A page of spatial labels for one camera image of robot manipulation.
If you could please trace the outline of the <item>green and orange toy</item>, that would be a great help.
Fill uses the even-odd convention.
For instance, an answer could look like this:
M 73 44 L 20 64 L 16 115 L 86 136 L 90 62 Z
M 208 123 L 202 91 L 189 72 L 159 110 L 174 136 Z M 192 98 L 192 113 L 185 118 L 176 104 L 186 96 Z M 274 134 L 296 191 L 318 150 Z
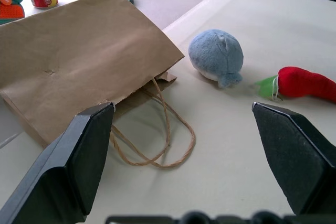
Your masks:
M 0 25 L 25 17 L 23 0 L 0 0 Z

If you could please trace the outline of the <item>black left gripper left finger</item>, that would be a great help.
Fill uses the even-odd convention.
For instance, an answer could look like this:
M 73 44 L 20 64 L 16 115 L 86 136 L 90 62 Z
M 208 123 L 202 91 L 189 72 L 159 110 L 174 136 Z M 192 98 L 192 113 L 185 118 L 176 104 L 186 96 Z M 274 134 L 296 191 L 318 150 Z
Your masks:
M 85 222 L 106 162 L 114 112 L 108 102 L 77 114 L 0 209 L 0 224 Z

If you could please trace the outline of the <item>brown paper bag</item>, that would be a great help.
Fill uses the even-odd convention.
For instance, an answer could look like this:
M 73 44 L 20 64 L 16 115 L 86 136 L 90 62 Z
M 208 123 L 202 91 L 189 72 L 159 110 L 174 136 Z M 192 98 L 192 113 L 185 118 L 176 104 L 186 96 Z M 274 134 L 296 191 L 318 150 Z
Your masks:
M 128 0 L 78 0 L 0 25 L 0 96 L 47 147 L 80 111 L 141 90 L 172 112 L 159 79 L 183 58 Z

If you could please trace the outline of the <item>red plush chili pepper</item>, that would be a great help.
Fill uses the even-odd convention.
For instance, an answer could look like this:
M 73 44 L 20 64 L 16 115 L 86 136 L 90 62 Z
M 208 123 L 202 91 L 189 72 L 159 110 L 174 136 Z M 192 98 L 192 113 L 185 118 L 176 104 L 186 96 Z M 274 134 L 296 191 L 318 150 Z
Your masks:
M 277 75 L 256 82 L 258 94 L 270 100 L 317 97 L 336 103 L 336 82 L 299 67 L 283 67 Z

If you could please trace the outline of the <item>blue plush whale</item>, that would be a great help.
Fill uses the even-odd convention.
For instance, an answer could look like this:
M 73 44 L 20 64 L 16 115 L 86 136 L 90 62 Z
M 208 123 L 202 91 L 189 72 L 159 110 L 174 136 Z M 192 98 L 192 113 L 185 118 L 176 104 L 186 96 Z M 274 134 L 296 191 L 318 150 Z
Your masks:
M 244 55 L 231 34 L 209 29 L 198 34 L 188 47 L 192 66 L 204 77 L 216 81 L 222 89 L 242 81 L 240 70 Z

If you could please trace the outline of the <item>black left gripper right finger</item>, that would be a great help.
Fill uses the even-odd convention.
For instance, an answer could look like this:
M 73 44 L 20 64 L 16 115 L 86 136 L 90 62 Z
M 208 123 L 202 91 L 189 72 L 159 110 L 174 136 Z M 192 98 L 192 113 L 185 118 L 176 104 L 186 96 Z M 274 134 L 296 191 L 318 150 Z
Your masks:
M 303 115 L 252 106 L 269 167 L 295 214 L 336 214 L 336 146 Z

